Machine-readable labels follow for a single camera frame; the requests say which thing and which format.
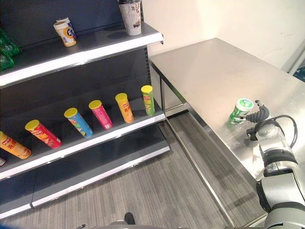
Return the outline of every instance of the green chip can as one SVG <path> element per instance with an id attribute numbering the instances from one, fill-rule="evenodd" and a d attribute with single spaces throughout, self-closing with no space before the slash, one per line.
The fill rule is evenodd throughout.
<path id="1" fill-rule="evenodd" d="M 153 87 L 145 85 L 141 88 L 147 115 L 154 115 Z"/>
<path id="2" fill-rule="evenodd" d="M 239 117 L 247 115 L 253 107 L 254 103 L 250 99 L 238 99 L 233 112 L 230 114 L 231 123 L 242 123 L 244 120 L 240 120 Z"/>

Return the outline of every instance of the white wall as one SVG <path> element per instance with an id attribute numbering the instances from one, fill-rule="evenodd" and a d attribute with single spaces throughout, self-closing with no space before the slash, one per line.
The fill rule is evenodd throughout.
<path id="1" fill-rule="evenodd" d="M 151 45 L 149 55 L 218 37 L 287 71 L 305 48 L 305 0 L 142 2 L 145 22 L 164 35 L 164 45 Z"/>

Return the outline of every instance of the shelf edge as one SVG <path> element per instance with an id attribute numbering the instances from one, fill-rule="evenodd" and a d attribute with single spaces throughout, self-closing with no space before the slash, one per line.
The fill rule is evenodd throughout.
<path id="1" fill-rule="evenodd" d="M 38 158 L 36 160 L 30 161 L 26 164 L 23 164 L 23 165 L 20 165 L 18 167 L 15 167 L 15 168 L 9 169 L 7 171 L 1 172 L 0 173 L 0 181 L 5 179 L 5 178 L 10 178 L 11 176 L 16 175 L 18 173 L 21 173 L 21 172 L 24 172 L 24 171 L 27 171 L 27 170 L 31 170 L 33 168 L 42 166 L 44 164 L 49 164 L 54 160 L 57 160 L 59 158 L 64 158 L 65 156 L 68 156 L 68 155 L 70 155 L 74 152 L 86 149 L 90 146 L 97 145 L 97 144 L 105 142 L 107 140 L 118 138 L 121 135 L 124 135 L 128 132 L 134 131 L 136 129 L 145 127 L 145 126 L 153 124 L 153 123 L 157 123 L 157 122 L 162 121 L 164 119 L 165 119 L 165 115 L 160 114 L 158 116 L 145 119 L 145 120 L 143 120 L 141 122 L 138 122 L 138 123 L 135 123 L 133 125 L 129 125 L 129 126 L 121 128 L 121 129 L 112 131 L 108 134 L 90 139 L 86 142 L 82 142 L 82 143 L 79 143 L 77 145 L 71 146 L 69 148 L 57 151 L 53 154 L 43 156 L 43 157 Z"/>
<path id="2" fill-rule="evenodd" d="M 27 78 L 44 75 L 58 70 L 63 70 L 72 66 L 82 65 L 99 58 L 114 55 L 136 49 L 148 44 L 162 42 L 163 36 L 160 32 L 135 38 L 125 42 L 107 45 L 93 50 L 78 52 L 72 55 L 61 57 L 55 60 L 29 66 L 11 73 L 0 75 L 0 87 L 4 88 L 11 84 L 18 83 Z"/>
<path id="3" fill-rule="evenodd" d="M 16 214 L 18 214 L 20 212 L 23 212 L 23 211 L 26 211 L 28 209 L 31 209 L 30 204 L 26 204 L 26 205 L 23 205 L 21 207 L 6 211 L 6 212 L 0 214 L 0 219 L 4 219 L 6 217 L 16 215 Z"/>
<path id="4" fill-rule="evenodd" d="M 41 204 L 44 204 L 44 203 L 46 203 L 46 202 L 52 201 L 52 200 L 54 200 L 54 199 L 57 199 L 57 198 L 59 198 L 59 197 L 61 197 L 61 196 L 64 196 L 64 195 L 66 195 L 66 194 L 68 194 L 68 193 L 71 193 L 71 192 L 73 192 L 73 191 L 75 191 L 75 190 L 81 189 L 81 188 L 83 188 L 83 187 L 85 187 L 85 186 L 87 186 L 87 185 L 89 185 L 89 184 L 92 184 L 92 183 L 94 183 L 94 182 L 96 182 L 96 181 L 99 181 L 99 180 L 101 180 L 101 179 L 104 179 L 104 178 L 106 178 L 106 177 L 109 177 L 109 176 L 111 176 L 111 175 L 114 175 L 114 174 L 116 174 L 116 173 L 118 173 L 118 172 L 121 172 L 121 171 L 123 171 L 123 170 L 125 170 L 125 169 L 131 168 L 131 167 L 133 167 L 133 166 L 135 166 L 135 165 L 137 165 L 137 164 L 139 164 L 139 163 L 141 163 L 141 162 L 144 162 L 144 161 L 146 161 L 146 160 L 148 160 L 148 159 L 150 159 L 150 158 L 153 158 L 153 157 L 155 157 L 155 156 L 158 156 L 158 155 L 160 155 L 160 154 L 163 154 L 163 153 L 165 153 L 165 152 L 167 152 L 167 151 L 169 151 L 169 150 L 170 150 L 170 147 L 169 147 L 169 146 L 166 146 L 166 147 L 164 147 L 164 148 L 162 148 L 162 149 L 159 149 L 159 150 L 154 151 L 154 152 L 152 152 L 152 153 L 150 153 L 150 154 L 147 154 L 147 155 L 145 155 L 145 156 L 142 156 L 142 157 L 140 157 L 140 158 L 138 158 L 138 159 L 135 159 L 135 160 L 133 160 L 133 161 L 127 162 L 126 164 L 123 164 L 123 165 L 121 165 L 121 166 L 118 166 L 118 167 L 116 167 L 116 168 L 114 168 L 114 169 L 111 169 L 111 170 L 109 170 L 109 171 L 107 171 L 107 172 L 105 172 L 105 173 L 102 173 L 102 174 L 97 175 L 97 176 L 95 176 L 95 177 L 92 177 L 92 178 L 90 178 L 90 179 L 88 179 L 88 180 L 85 180 L 85 181 L 83 181 L 83 182 L 80 182 L 80 183 L 78 183 L 78 184 L 76 184 L 76 185 L 73 185 L 73 186 L 71 186 L 71 187 L 69 187 L 69 188 L 66 188 L 66 189 L 64 189 L 64 190 L 62 190 L 62 191 L 56 192 L 56 193 L 54 193 L 54 194 L 52 194 L 52 195 L 49 195 L 49 196 L 44 197 L 44 198 L 42 198 L 42 199 L 36 200 L 36 201 L 32 202 L 32 205 L 33 205 L 34 207 L 37 207 L 37 206 L 39 206 L 39 205 L 41 205 Z"/>

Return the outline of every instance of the pringles can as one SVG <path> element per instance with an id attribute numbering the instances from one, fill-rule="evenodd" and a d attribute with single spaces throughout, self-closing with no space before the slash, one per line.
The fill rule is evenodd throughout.
<path id="1" fill-rule="evenodd" d="M 141 88 L 145 111 L 147 115 L 154 115 L 154 102 L 153 102 L 153 87 L 145 85 Z"/>
<path id="2" fill-rule="evenodd" d="M 52 149 L 56 149 L 61 145 L 61 140 L 37 119 L 29 121 L 25 125 L 25 129 Z"/>
<path id="3" fill-rule="evenodd" d="M 16 142 L 2 131 L 0 131 L 0 147 L 20 159 L 26 159 L 31 155 L 31 151 L 27 147 Z"/>
<path id="4" fill-rule="evenodd" d="M 112 121 L 107 115 L 107 112 L 105 111 L 100 100 L 91 101 L 89 103 L 89 108 L 92 110 L 95 117 L 99 120 L 100 124 L 105 130 L 110 129 L 113 126 Z"/>
<path id="5" fill-rule="evenodd" d="M 69 108 L 63 114 L 84 137 L 91 137 L 93 131 L 75 107 Z"/>
<path id="6" fill-rule="evenodd" d="M 119 105 L 120 111 L 123 115 L 124 121 L 131 123 L 133 121 L 132 110 L 129 106 L 126 93 L 119 93 L 115 96 L 115 100 Z"/>
<path id="7" fill-rule="evenodd" d="M 231 123 L 242 123 L 244 120 L 239 119 L 240 116 L 246 116 L 254 107 L 254 103 L 250 99 L 238 99 L 233 112 L 230 114 Z"/>

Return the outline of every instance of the pink chip can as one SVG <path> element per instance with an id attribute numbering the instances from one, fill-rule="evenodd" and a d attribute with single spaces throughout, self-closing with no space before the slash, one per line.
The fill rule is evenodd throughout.
<path id="1" fill-rule="evenodd" d="M 107 115 L 102 102 L 100 100 L 93 100 L 89 103 L 89 108 L 94 113 L 95 117 L 99 120 L 100 124 L 105 130 L 110 129 L 113 124 Z"/>

